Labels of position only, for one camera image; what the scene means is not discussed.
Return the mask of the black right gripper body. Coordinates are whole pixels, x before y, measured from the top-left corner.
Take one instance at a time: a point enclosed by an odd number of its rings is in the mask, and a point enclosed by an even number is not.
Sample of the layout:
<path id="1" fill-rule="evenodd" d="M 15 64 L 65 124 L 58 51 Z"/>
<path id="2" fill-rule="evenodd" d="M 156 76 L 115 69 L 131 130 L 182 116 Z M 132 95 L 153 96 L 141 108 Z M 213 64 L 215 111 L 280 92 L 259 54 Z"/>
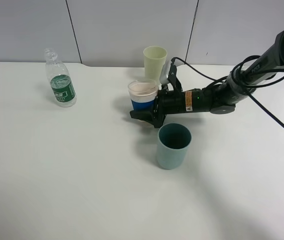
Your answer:
<path id="1" fill-rule="evenodd" d="M 152 125 L 160 128 L 166 115 L 208 112 L 210 108 L 210 90 L 195 88 L 181 92 L 163 87 L 154 100 Z"/>

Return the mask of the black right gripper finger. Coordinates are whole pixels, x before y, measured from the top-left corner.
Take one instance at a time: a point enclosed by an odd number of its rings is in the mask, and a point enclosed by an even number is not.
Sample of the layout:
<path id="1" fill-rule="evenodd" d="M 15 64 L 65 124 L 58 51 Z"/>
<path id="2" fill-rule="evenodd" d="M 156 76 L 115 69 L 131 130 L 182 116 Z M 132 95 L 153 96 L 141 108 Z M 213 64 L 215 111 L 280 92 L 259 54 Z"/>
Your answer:
<path id="1" fill-rule="evenodd" d="M 130 111 L 130 116 L 132 119 L 147 122 L 149 124 L 154 123 L 153 110 L 143 109 L 143 110 L 132 110 Z"/>

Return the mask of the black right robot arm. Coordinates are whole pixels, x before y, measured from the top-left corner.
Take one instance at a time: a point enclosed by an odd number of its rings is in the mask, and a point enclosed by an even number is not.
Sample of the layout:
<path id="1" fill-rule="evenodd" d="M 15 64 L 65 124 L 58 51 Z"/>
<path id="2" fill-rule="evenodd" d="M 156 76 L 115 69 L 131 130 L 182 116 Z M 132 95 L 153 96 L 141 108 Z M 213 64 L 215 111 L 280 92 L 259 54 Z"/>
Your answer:
<path id="1" fill-rule="evenodd" d="M 236 65 L 228 76 L 213 79 L 205 88 L 183 91 L 177 78 L 176 57 L 164 71 L 161 89 L 148 106 L 135 107 L 130 116 L 160 128 L 166 115 L 203 113 L 228 114 L 236 104 L 249 97 L 256 89 L 266 87 L 264 82 L 277 73 L 284 73 L 284 31 L 275 43 L 262 55 L 247 57 Z"/>

